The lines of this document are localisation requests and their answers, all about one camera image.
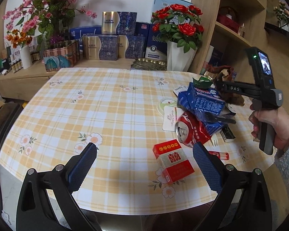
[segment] blue gripper pad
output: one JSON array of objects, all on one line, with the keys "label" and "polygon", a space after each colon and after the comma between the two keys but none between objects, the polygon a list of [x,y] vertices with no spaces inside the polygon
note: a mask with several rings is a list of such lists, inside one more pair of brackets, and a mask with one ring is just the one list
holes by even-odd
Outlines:
[{"label": "blue gripper pad", "polygon": [[80,159],[67,176],[70,193],[78,191],[97,156],[95,144],[89,143],[79,154]]},{"label": "blue gripper pad", "polygon": [[205,147],[200,142],[195,143],[193,146],[193,156],[209,184],[210,189],[219,194],[222,190],[222,177],[216,167],[212,164],[209,157],[210,154],[207,150],[205,150],[205,152],[204,149]]}]

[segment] tiled floor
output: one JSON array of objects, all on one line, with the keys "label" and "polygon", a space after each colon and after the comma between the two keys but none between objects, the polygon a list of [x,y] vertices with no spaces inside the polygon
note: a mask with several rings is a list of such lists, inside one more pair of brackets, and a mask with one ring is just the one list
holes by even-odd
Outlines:
[{"label": "tiled floor", "polygon": [[[16,230],[16,209],[22,182],[0,165],[3,214],[8,225]],[[50,199],[58,220],[64,219],[56,200]],[[96,213],[103,231],[142,231],[140,216],[112,215]]]}]

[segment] red cigarette box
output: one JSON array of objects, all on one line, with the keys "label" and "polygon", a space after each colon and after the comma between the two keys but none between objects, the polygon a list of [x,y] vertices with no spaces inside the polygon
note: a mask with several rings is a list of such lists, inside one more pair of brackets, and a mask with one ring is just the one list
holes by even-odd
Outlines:
[{"label": "red cigarette box", "polygon": [[153,152],[168,184],[195,172],[177,140],[155,144]]}]

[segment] white plastic fork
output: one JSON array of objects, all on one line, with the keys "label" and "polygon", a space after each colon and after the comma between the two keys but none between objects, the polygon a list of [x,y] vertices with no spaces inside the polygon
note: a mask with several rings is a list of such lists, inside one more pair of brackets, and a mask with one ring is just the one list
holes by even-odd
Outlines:
[{"label": "white plastic fork", "polygon": [[218,146],[218,139],[217,139],[217,135],[213,134],[211,137],[211,143],[214,147]]}]

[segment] yellow checkered tablecloth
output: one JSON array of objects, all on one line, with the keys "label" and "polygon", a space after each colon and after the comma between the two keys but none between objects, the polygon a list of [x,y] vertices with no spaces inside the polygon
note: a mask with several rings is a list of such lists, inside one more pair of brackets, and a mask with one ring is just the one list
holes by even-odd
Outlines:
[{"label": "yellow checkered tablecloth", "polygon": [[[173,185],[161,176],[153,145],[176,138],[162,130],[156,106],[165,97],[176,99],[173,89],[188,85],[198,75],[186,72],[98,68],[60,69],[33,97],[11,128],[0,164],[23,180],[29,168],[38,172],[65,164],[87,142],[99,148],[98,156],[73,197],[81,208],[112,214],[166,213],[214,200],[192,156],[183,149],[195,173]],[[208,150],[228,152],[238,170],[265,170],[273,156],[253,142],[248,121],[251,102],[235,106],[236,139]]]}]

